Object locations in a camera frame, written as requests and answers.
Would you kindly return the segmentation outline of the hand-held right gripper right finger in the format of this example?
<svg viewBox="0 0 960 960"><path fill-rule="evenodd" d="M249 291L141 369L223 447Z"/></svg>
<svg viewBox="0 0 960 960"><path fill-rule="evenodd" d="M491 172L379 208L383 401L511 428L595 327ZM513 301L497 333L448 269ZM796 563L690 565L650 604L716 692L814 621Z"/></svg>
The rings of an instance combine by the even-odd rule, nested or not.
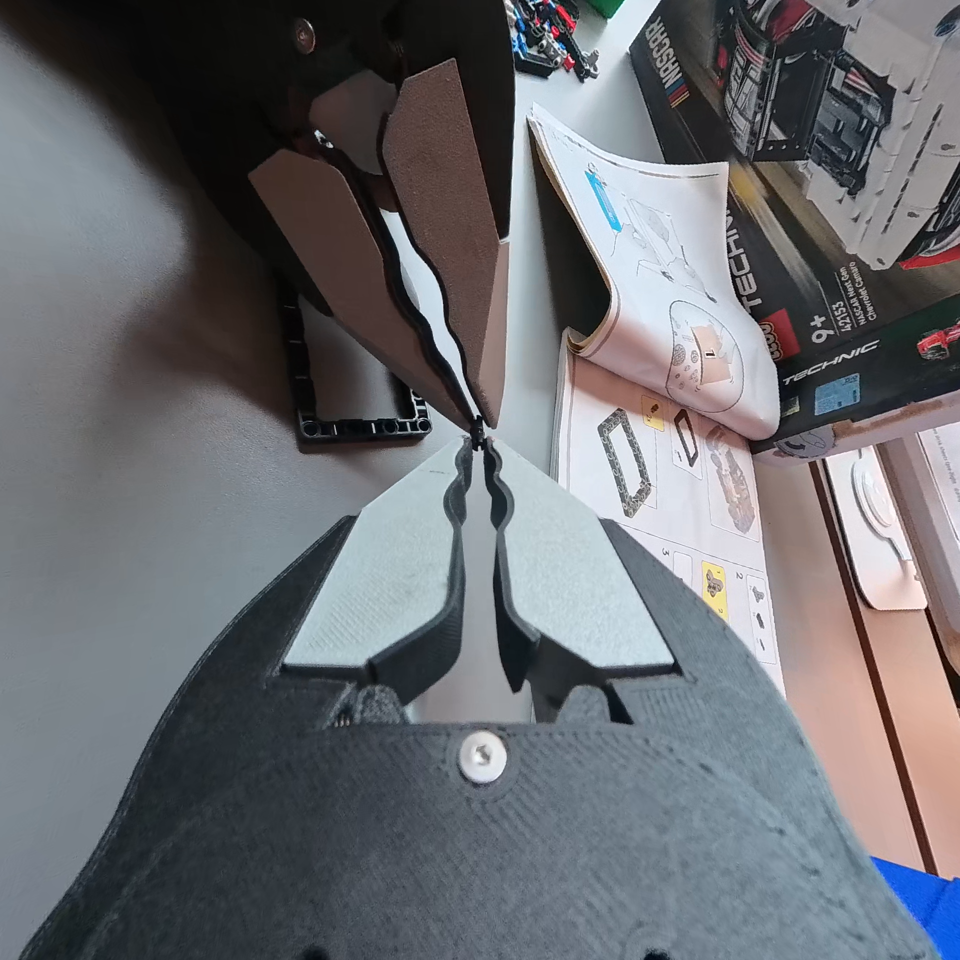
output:
<svg viewBox="0 0 960 960"><path fill-rule="evenodd" d="M676 658L596 513L506 443L484 443L500 663L560 707L578 687L668 676Z"/></svg>

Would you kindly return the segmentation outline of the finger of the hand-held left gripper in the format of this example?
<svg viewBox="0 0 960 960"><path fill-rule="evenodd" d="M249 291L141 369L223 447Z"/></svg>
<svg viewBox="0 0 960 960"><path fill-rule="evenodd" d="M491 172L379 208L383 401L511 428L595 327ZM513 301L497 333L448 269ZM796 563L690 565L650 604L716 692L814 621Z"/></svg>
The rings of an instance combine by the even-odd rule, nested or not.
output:
<svg viewBox="0 0 960 960"><path fill-rule="evenodd" d="M402 82L381 127L381 164L484 422L497 427L508 345L509 240L501 238L454 57Z"/></svg>
<svg viewBox="0 0 960 960"><path fill-rule="evenodd" d="M339 325L439 414L471 429L471 403L406 291L393 238L343 170L282 149L248 179Z"/></svg>

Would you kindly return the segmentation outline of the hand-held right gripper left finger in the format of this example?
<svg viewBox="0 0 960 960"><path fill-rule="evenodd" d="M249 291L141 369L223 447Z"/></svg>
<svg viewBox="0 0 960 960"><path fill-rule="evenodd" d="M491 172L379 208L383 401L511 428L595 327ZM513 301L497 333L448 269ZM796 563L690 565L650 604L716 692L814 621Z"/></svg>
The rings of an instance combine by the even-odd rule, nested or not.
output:
<svg viewBox="0 0 960 960"><path fill-rule="evenodd" d="M384 686L402 704L450 672L462 646L473 462L471 440L453 440L360 511L284 670Z"/></svg>

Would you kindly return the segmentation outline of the black rectangular lego frame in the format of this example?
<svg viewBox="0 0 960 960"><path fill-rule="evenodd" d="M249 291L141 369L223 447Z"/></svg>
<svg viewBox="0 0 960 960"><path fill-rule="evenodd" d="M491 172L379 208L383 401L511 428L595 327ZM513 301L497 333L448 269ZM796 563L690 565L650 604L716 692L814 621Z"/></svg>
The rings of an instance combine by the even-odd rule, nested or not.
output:
<svg viewBox="0 0 960 960"><path fill-rule="evenodd" d="M293 406L294 437L302 452L353 444L419 442L432 432L426 402L396 376L390 377L399 415L324 418L318 412L300 297L281 274L273 276L275 306Z"/></svg>

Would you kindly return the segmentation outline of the pile of loose lego pieces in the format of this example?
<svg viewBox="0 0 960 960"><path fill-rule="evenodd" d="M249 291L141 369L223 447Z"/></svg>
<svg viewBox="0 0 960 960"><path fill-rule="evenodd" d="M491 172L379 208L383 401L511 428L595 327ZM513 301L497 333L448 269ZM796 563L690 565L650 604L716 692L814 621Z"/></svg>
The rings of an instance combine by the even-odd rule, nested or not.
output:
<svg viewBox="0 0 960 960"><path fill-rule="evenodd" d="M504 1L514 70L547 79L558 71L584 83L598 77L597 50L586 51L576 35L575 1Z"/></svg>

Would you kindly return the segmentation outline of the lego instruction booklet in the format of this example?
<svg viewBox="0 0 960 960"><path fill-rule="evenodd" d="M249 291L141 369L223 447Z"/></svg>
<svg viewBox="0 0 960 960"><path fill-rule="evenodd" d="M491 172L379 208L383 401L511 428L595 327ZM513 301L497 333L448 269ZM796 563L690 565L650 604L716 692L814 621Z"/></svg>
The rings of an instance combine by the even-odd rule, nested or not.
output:
<svg viewBox="0 0 960 960"><path fill-rule="evenodd" d="M723 618L785 692L750 448L776 433L781 403L729 270L729 165L614 155L538 104L527 123L609 294L593 332L562 335L550 473Z"/></svg>

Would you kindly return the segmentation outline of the black lego set box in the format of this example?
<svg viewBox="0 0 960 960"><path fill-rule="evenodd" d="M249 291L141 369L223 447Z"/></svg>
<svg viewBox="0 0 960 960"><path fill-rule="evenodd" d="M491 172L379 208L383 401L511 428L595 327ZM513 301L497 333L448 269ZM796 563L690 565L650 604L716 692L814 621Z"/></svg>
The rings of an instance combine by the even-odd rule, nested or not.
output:
<svg viewBox="0 0 960 960"><path fill-rule="evenodd" d="M781 401L754 452L958 423L959 3L659 2L630 58L666 162L728 164Z"/></svg>

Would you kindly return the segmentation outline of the white flat device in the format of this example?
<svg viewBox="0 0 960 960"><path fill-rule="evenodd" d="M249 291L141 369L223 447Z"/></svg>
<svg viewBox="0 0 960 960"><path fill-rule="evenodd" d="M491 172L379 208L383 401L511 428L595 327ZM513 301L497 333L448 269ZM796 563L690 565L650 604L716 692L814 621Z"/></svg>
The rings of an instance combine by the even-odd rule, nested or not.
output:
<svg viewBox="0 0 960 960"><path fill-rule="evenodd" d="M823 465L863 601L881 612L925 610L927 594L876 450L838 453Z"/></svg>

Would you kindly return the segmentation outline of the blue plastic bin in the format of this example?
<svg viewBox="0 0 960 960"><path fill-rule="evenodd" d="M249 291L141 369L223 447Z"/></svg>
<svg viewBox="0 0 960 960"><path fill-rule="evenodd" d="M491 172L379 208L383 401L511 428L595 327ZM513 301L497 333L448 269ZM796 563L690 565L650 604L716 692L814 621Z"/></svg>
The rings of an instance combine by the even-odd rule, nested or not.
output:
<svg viewBox="0 0 960 960"><path fill-rule="evenodd" d="M882 858L871 860L941 958L958 959L959 878L945 879Z"/></svg>

